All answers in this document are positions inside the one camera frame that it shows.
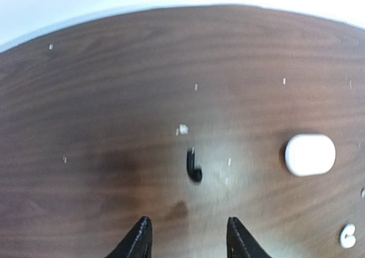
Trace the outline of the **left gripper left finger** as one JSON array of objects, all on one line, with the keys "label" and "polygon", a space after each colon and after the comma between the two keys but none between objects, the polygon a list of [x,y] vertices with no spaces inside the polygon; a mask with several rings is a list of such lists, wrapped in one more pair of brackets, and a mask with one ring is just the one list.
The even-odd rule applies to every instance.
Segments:
[{"label": "left gripper left finger", "polygon": [[152,222],[142,216],[106,258],[151,258]]}]

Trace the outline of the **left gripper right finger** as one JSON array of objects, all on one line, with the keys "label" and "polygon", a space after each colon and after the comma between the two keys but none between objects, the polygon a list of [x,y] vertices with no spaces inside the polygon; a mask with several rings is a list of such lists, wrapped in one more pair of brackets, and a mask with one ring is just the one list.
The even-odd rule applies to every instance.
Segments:
[{"label": "left gripper right finger", "polygon": [[227,257],[271,258],[237,217],[229,217],[226,231]]}]

